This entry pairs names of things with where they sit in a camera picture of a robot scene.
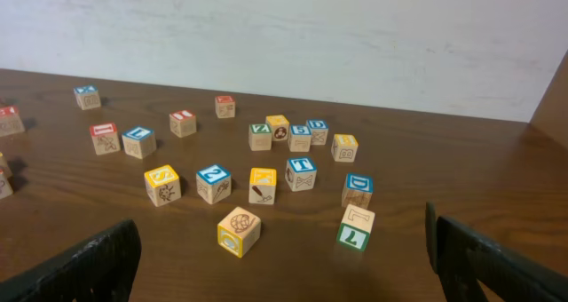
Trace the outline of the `blue T block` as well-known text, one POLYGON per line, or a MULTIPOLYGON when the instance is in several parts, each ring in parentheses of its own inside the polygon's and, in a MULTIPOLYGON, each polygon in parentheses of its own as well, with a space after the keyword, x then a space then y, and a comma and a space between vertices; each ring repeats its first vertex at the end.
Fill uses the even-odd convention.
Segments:
POLYGON ((314 188, 317 167, 310 157, 297 157, 287 160, 285 180, 292 192, 314 188))

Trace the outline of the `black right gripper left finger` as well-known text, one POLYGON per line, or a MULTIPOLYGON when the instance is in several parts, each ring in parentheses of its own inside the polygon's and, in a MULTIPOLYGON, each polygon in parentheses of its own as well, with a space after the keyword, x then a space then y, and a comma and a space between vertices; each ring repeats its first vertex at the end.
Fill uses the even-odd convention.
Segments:
POLYGON ((125 219, 1 282, 1 299, 127 301, 140 257, 138 228, 125 219))

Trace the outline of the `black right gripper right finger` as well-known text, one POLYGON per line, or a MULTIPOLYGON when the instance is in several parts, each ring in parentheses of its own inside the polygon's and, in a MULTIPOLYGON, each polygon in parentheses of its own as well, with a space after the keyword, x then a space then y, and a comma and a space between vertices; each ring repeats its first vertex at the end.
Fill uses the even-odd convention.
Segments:
POLYGON ((425 206, 426 248, 446 300, 567 302, 567 278, 425 206))

